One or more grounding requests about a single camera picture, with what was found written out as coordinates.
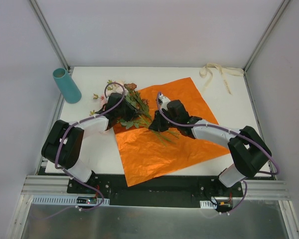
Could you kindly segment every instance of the teal cylinder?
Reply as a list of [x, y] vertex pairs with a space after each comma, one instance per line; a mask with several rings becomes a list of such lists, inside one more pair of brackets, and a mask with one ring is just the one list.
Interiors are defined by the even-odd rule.
[[82, 94], [67, 70], [56, 69], [53, 71], [53, 78], [67, 103], [74, 104], [80, 101]]

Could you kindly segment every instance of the ribbon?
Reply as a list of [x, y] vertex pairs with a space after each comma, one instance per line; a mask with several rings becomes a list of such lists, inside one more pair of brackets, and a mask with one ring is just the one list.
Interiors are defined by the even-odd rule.
[[205, 85], [203, 86], [202, 93], [205, 92], [209, 84], [211, 83], [211, 80], [213, 79], [213, 72], [210, 70], [210, 68], [216, 68], [219, 73], [221, 74], [223, 78], [224, 85], [226, 87], [227, 92], [230, 95], [233, 95], [228, 82], [227, 82], [227, 77], [226, 74], [230, 74], [232, 76], [243, 76], [244, 75], [244, 70], [241, 68], [232, 68], [232, 67], [222, 67], [221, 65], [214, 64], [214, 63], [208, 63], [206, 66], [202, 67], [199, 71], [199, 75], [201, 78], [205, 78], [207, 76], [207, 73], [210, 73], [209, 79], [206, 81]]

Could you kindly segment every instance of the orange paper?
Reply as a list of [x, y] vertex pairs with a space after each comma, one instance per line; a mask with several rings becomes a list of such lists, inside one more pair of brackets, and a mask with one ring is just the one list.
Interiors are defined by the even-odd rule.
[[[218, 124], [191, 78], [139, 90], [141, 98], [149, 101], [149, 113], [152, 119], [157, 110], [158, 91], [161, 91], [171, 101], [180, 100], [189, 115]], [[159, 138], [147, 128], [133, 127], [126, 130], [117, 124], [114, 132], [128, 186], [229, 153], [226, 148], [212, 142], [192, 139], [181, 134], [179, 138], [176, 138], [168, 132], [163, 132], [163, 135], [174, 142], [164, 141], [167, 145], [164, 146]]]

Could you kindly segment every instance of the black mounting plate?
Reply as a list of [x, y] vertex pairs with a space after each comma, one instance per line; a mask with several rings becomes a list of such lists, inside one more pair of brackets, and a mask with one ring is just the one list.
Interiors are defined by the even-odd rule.
[[[94, 174], [87, 182], [92, 187], [99, 185], [110, 205], [141, 207], [200, 208], [200, 201], [212, 197], [242, 197], [241, 183], [231, 188], [216, 190], [217, 176], [161, 176], [128, 187], [124, 175]], [[67, 193], [95, 194], [95, 191], [69, 180]]]

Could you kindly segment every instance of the white tabletop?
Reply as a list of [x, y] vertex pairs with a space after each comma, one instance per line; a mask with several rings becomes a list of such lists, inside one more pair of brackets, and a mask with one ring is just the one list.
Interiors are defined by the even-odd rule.
[[[190, 77], [201, 93], [206, 79], [199, 76], [199, 68], [173, 67], [75, 67], [72, 78], [82, 93], [82, 99], [76, 104], [64, 103], [60, 119], [71, 122], [89, 116], [91, 110], [99, 110], [99, 101], [93, 99], [93, 93], [101, 95], [108, 80], [124, 80], [137, 84], [137, 89], [151, 85], [160, 85], [178, 79]], [[245, 80], [242, 76], [227, 75], [232, 95], [228, 94], [222, 77], [216, 69], [213, 80], [202, 97], [215, 115], [218, 123], [232, 128], [243, 128], [246, 125], [258, 131], [254, 112], [251, 106]], [[120, 154], [117, 148], [113, 129], [106, 133], [96, 134], [82, 142], [80, 158], [95, 173], [124, 174]], [[233, 163], [230, 154], [211, 159], [196, 165], [178, 170], [169, 175], [218, 175]], [[268, 164], [262, 168], [269, 172]], [[48, 161], [46, 173], [62, 173]], [[256, 176], [268, 176], [258, 173]]]

